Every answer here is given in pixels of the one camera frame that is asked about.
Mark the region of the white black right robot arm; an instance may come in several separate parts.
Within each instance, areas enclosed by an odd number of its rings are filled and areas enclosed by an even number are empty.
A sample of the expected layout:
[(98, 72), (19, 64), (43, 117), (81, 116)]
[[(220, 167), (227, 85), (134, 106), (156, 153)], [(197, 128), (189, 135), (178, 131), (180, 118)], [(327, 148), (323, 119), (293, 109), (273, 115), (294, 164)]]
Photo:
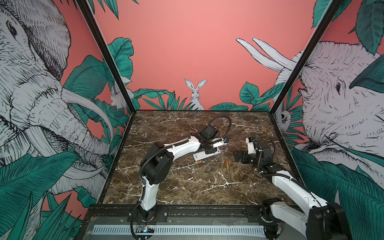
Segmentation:
[(258, 178), (266, 178), (281, 189), (300, 208), (296, 210), (278, 198), (263, 202), (260, 215), (264, 222), (280, 220), (308, 240), (351, 240), (345, 210), (311, 192), (284, 167), (273, 161), (276, 145), (246, 138), (247, 150), (234, 151), (235, 161), (256, 168)]

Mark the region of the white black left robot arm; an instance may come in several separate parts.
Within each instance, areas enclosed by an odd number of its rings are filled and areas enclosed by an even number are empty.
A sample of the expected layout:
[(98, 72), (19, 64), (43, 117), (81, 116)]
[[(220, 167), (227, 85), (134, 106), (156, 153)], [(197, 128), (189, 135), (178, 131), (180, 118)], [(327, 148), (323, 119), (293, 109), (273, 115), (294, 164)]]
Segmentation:
[(215, 127), (206, 125), (203, 131), (190, 133), (183, 140), (170, 144), (154, 143), (151, 146), (139, 170), (143, 185), (137, 211), (144, 222), (151, 221), (155, 216), (159, 185), (166, 179), (173, 161), (200, 149), (207, 155), (215, 153), (219, 146), (228, 142), (226, 137), (216, 138), (217, 133)]

